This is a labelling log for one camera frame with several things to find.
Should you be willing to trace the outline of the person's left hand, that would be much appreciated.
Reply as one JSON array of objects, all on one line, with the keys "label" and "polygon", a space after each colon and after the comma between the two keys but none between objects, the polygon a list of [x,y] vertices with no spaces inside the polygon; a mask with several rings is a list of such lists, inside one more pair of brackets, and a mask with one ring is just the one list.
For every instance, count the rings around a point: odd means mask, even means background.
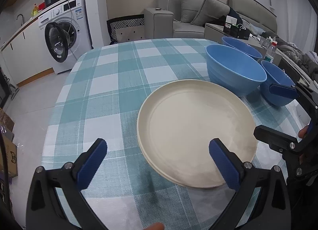
[{"label": "person's left hand", "polygon": [[164,230],[164,224],[161,222],[153,223],[152,225],[148,226],[144,230]]}]

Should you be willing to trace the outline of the person's right hand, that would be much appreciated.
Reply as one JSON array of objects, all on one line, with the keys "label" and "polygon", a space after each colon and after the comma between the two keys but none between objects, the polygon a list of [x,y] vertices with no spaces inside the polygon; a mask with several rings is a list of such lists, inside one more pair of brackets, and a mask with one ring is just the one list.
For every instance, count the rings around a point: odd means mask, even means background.
[{"label": "person's right hand", "polygon": [[303,139],[306,135],[307,135],[307,130],[308,130],[308,125],[305,126],[304,128],[302,128],[299,133],[298,133],[298,137]]}]

